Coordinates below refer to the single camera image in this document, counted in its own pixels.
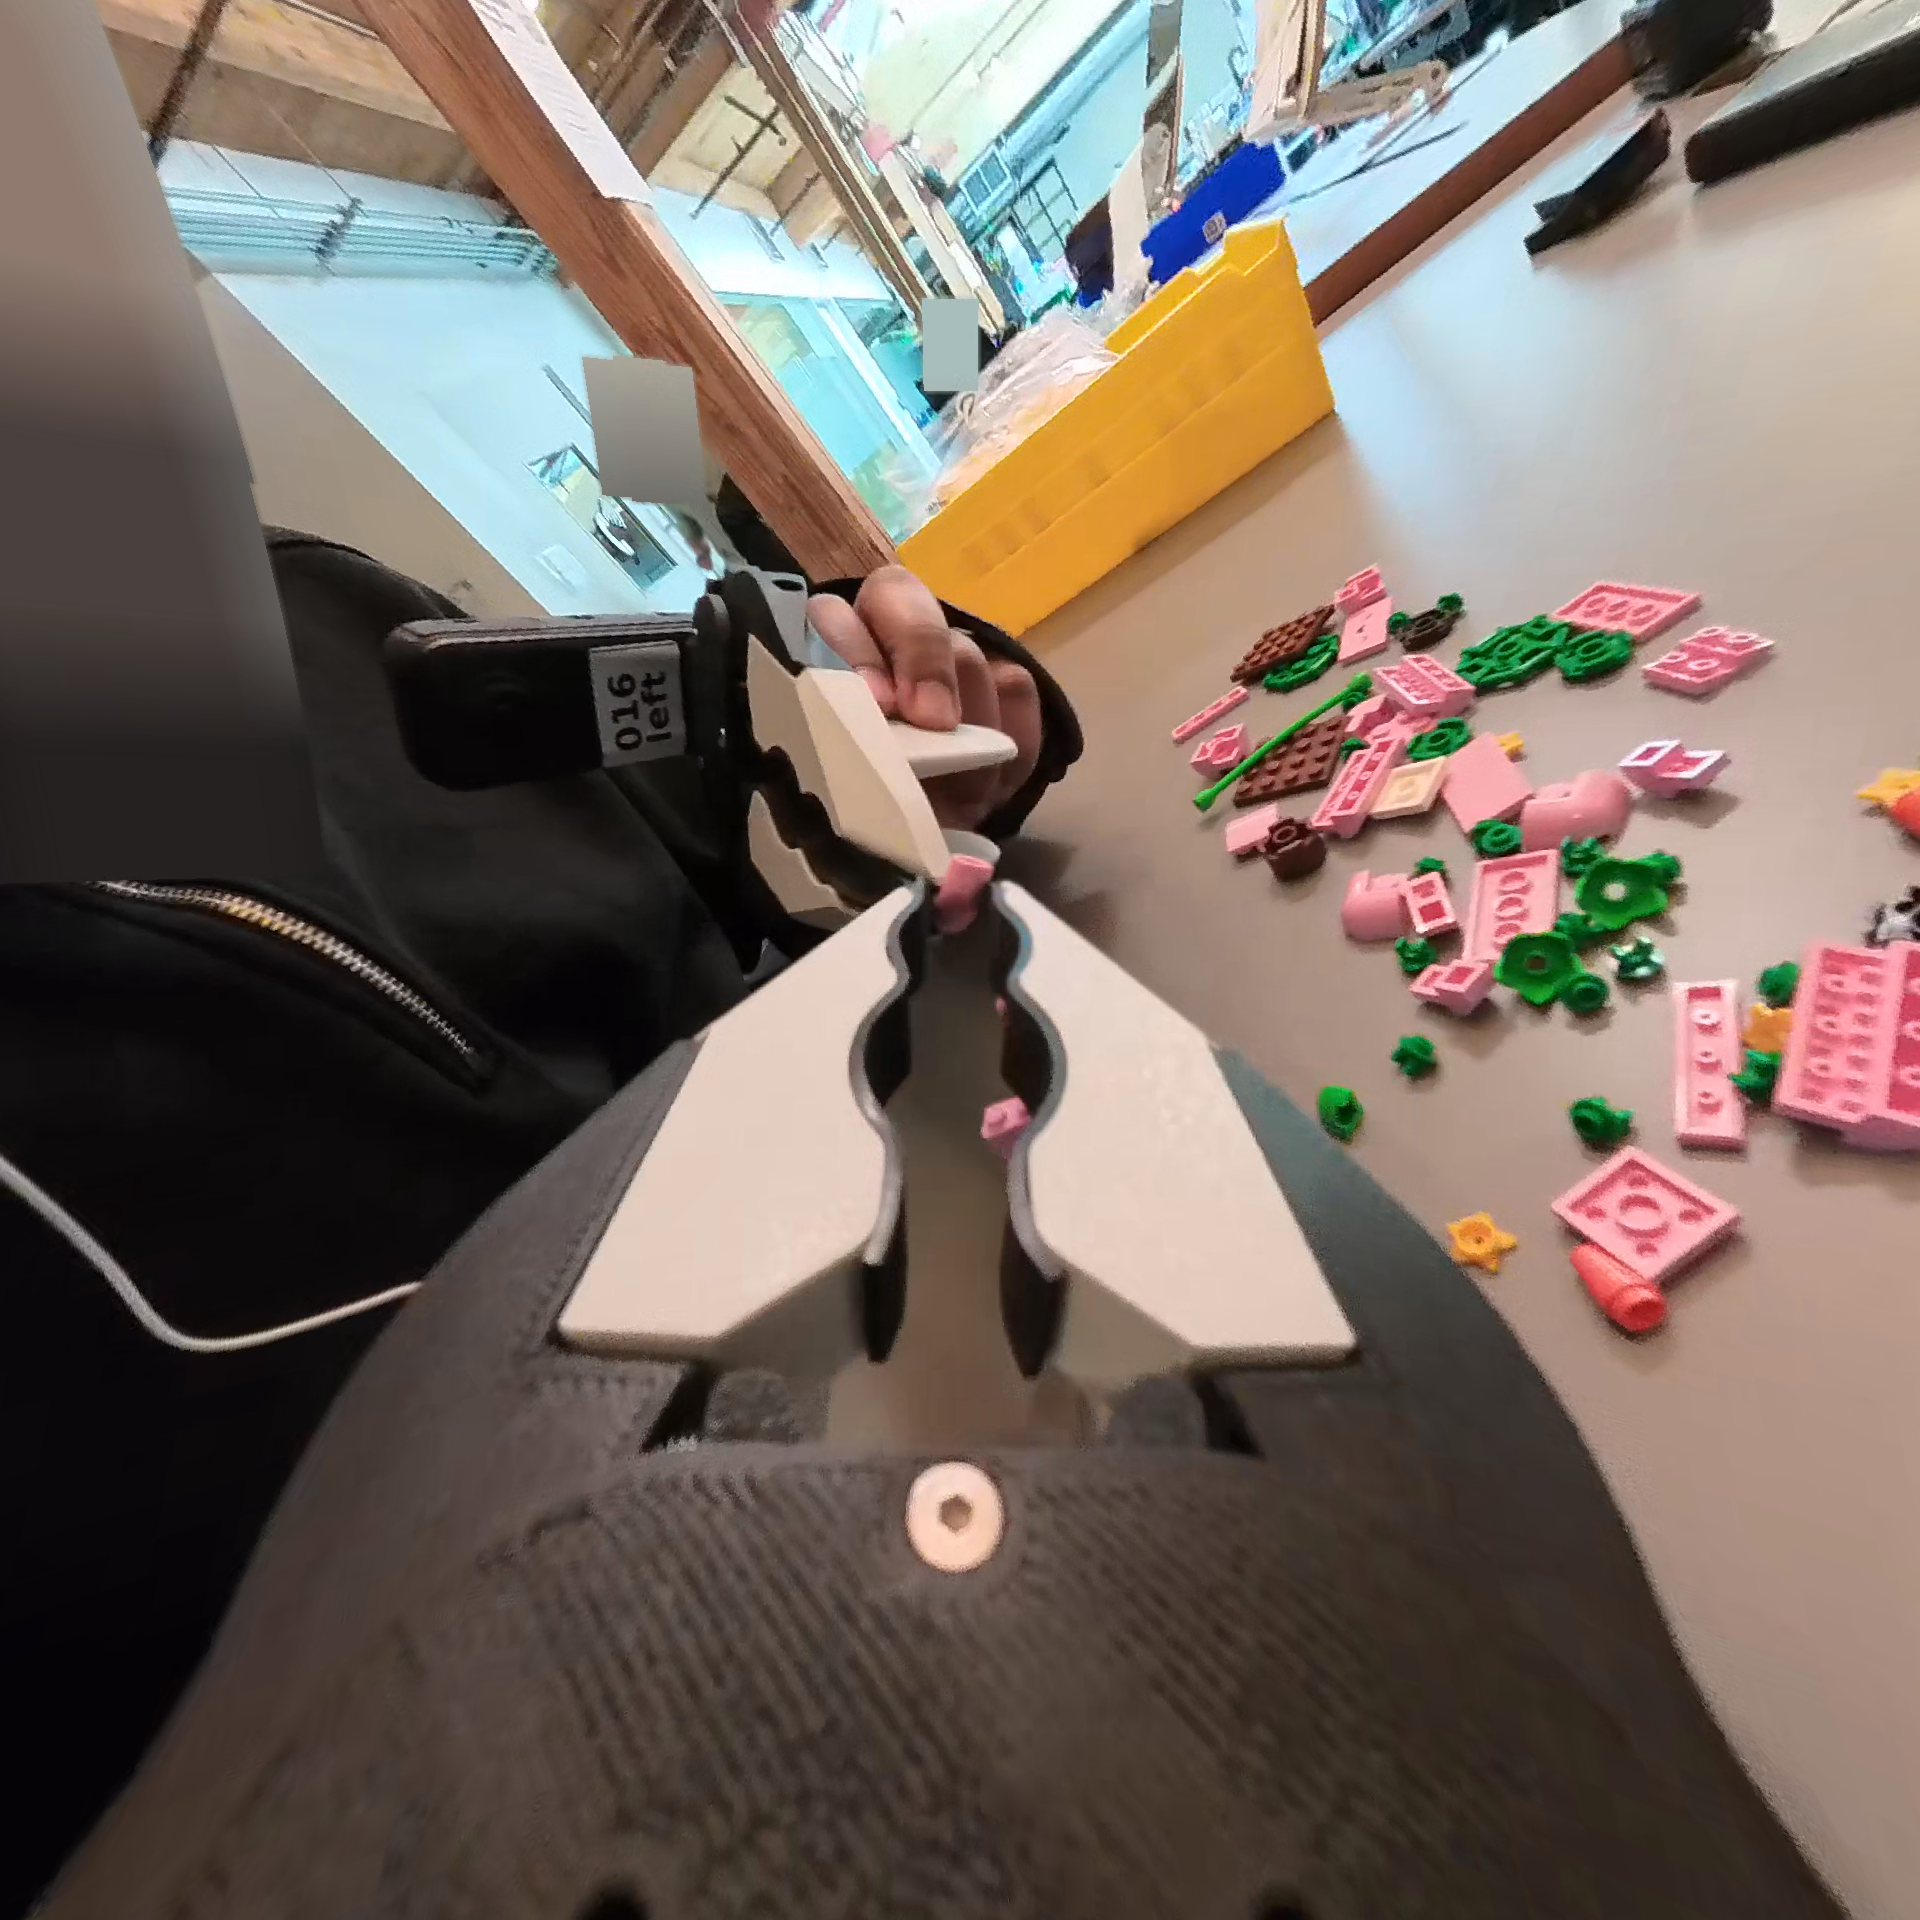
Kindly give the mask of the small black box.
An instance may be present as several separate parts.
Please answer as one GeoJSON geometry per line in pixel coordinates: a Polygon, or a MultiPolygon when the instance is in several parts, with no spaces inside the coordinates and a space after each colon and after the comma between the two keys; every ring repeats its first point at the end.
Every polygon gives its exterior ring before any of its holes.
{"type": "Polygon", "coordinates": [[[1641,111],[1587,142],[1570,173],[1531,204],[1525,256],[1538,261],[1610,224],[1667,164],[1670,153],[1666,109],[1641,111]]]}

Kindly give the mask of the pink brown brick assembly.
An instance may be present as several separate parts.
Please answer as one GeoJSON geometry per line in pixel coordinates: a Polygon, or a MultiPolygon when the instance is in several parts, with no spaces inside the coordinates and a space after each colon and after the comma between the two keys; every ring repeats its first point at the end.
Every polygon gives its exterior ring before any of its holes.
{"type": "Polygon", "coordinates": [[[978,1137],[995,1151],[1001,1160],[1011,1157],[1014,1147],[1032,1123],[1032,1102],[1025,1097],[1025,1084],[1032,1078],[1023,1064],[1025,1040],[1022,1017],[1006,993],[993,997],[995,1019],[995,1075],[997,1092],[981,1109],[978,1137]]]}

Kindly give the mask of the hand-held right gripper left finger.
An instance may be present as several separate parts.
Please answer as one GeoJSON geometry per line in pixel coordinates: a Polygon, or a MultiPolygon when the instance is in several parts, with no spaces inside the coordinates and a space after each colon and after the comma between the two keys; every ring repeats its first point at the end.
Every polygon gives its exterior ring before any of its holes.
{"type": "Polygon", "coordinates": [[[829,1381],[905,1307],[890,1114],[929,894],[901,886],[708,1027],[554,1335],[599,1359],[829,1381]]]}

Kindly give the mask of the blue plastic bin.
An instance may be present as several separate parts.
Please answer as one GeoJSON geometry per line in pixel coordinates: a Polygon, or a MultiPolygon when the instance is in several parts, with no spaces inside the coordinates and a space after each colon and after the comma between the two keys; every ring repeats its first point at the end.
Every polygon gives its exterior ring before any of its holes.
{"type": "Polygon", "coordinates": [[[1162,286],[1219,247],[1225,234],[1272,203],[1285,183],[1276,145],[1238,141],[1177,191],[1175,207],[1145,233],[1148,282],[1162,286]]]}

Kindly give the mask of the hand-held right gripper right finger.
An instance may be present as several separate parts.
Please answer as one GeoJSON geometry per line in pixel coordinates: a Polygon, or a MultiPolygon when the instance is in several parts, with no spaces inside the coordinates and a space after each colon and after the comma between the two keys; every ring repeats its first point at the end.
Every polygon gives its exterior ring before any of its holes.
{"type": "Polygon", "coordinates": [[[1000,1158],[1009,1385],[978,1437],[1076,1442],[1141,1381],[1351,1360],[1355,1329],[1208,1035],[1018,882],[980,920],[988,1013],[1006,995],[1020,1014],[1030,1124],[1000,1158]]]}

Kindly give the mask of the person's black jacket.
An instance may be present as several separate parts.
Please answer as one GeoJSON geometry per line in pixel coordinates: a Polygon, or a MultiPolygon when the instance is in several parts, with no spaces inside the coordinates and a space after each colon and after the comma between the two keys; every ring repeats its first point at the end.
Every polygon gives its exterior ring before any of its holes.
{"type": "MultiPolygon", "coordinates": [[[[418,1284],[769,940],[696,763],[452,793],[385,636],[458,619],[264,531],[315,763],[315,876],[3,889],[3,1160],[189,1339],[418,1284]]],[[[2,1896],[32,1911],[203,1661],[280,1492],[391,1321],[181,1352],[2,1209],[2,1896]]]]}

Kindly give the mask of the clear plastic bag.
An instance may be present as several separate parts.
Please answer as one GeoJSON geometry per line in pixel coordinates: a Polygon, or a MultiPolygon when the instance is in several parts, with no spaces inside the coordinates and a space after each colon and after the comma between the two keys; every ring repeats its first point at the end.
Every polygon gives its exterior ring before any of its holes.
{"type": "Polygon", "coordinates": [[[1056,305],[995,351],[969,393],[949,397],[931,425],[937,468],[928,510],[937,512],[978,485],[1071,398],[1118,365],[1092,320],[1056,305]]]}

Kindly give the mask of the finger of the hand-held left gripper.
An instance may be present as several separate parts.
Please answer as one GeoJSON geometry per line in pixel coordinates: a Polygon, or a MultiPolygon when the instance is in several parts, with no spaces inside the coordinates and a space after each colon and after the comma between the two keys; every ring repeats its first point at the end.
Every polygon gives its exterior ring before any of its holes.
{"type": "Polygon", "coordinates": [[[762,647],[742,654],[739,718],[746,729],[746,839],[758,876],[779,911],[832,932],[904,882],[888,863],[842,842],[814,795],[796,678],[762,647]]]}
{"type": "Polygon", "coordinates": [[[951,853],[926,781],[993,772],[1018,757],[995,729],[920,731],[890,721],[870,687],[846,669],[808,666],[794,678],[798,716],[818,764],[814,797],[834,834],[898,875],[937,886],[951,853]]]}

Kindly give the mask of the black flat device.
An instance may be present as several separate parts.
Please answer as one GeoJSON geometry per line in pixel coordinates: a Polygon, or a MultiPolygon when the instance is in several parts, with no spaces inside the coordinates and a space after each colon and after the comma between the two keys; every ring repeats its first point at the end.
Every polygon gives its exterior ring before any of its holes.
{"type": "Polygon", "coordinates": [[[1845,5],[1690,135],[1683,170],[1713,186],[1916,106],[1917,5],[1845,5]]]}

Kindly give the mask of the yellow plastic bin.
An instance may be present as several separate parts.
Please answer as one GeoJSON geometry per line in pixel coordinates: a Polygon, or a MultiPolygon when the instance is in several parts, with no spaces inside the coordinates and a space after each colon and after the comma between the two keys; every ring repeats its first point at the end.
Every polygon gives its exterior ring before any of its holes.
{"type": "Polygon", "coordinates": [[[1245,223],[1116,328],[1111,360],[900,542],[1022,636],[1335,413],[1282,220],[1245,223]]]}

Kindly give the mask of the red cone piece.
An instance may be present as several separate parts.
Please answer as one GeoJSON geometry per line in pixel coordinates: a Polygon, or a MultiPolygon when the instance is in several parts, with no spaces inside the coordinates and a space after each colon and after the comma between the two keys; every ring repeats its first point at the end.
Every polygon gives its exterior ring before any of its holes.
{"type": "Polygon", "coordinates": [[[1619,1332],[1644,1337],[1667,1321],[1667,1297],[1660,1284],[1606,1249],[1581,1242],[1568,1252],[1594,1307],[1619,1332]]]}

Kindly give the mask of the pink square plate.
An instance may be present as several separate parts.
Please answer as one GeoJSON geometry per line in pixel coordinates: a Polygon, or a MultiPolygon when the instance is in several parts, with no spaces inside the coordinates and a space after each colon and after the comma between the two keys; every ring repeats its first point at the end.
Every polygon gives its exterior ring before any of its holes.
{"type": "Polygon", "coordinates": [[[1652,1284],[1737,1237],[1742,1212],[1637,1147],[1615,1151],[1550,1203],[1554,1219],[1652,1284]]]}

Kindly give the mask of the pile of toy bricks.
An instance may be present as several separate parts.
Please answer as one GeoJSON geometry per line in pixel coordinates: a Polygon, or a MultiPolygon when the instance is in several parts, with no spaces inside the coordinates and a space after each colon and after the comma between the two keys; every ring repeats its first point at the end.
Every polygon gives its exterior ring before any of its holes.
{"type": "Polygon", "coordinates": [[[1518,733],[1477,718],[1540,680],[1580,691],[1632,676],[1687,702],[1728,693],[1775,643],[1701,622],[1703,608],[1687,588],[1597,580],[1447,654],[1464,596],[1401,607],[1363,569],[1332,602],[1262,632],[1168,741],[1201,785],[1193,806],[1225,810],[1227,855],[1282,882],[1366,829],[1451,819],[1459,858],[1358,873],[1340,909],[1344,939],[1393,949],[1423,1007],[1467,1019],[1504,995],[1596,1020],[1615,989],[1663,986],[1678,1147],[1744,1151],[1749,1119],[1771,1113],[1850,1148],[1914,1155],[1916,886],[1878,903],[1858,940],[1813,942],[1748,986],[1678,978],[1653,927],[1685,892],[1683,863],[1625,837],[1644,806],[1711,795],[1730,752],[1658,734],[1548,781],[1518,733]]]}

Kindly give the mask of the wooden post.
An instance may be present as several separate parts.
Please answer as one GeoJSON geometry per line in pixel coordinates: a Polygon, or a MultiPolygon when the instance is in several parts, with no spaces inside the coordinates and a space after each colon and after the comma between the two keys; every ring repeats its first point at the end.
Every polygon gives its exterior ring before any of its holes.
{"type": "Polygon", "coordinates": [[[361,13],[622,344],[689,370],[706,445],[801,573],[852,578],[891,565],[882,523],[711,298],[531,9],[361,13]]]}

